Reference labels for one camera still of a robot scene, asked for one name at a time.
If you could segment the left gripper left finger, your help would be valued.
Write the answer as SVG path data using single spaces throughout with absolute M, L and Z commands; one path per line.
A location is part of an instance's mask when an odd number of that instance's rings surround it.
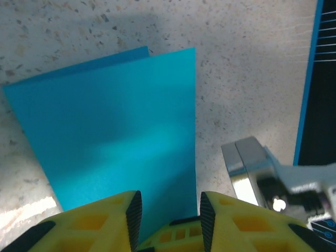
M 1 252 L 137 252 L 140 191 L 126 191 L 45 220 Z

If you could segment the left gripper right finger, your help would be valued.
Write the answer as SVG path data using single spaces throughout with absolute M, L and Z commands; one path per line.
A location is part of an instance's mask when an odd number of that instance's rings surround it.
M 239 199 L 202 192 L 205 252 L 331 252 L 301 221 Z

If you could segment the blue paper sheet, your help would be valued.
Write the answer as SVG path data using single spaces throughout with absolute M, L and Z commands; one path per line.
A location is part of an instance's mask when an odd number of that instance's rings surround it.
M 197 214 L 195 90 L 193 48 L 4 89 L 63 210 L 139 190 L 140 241 Z

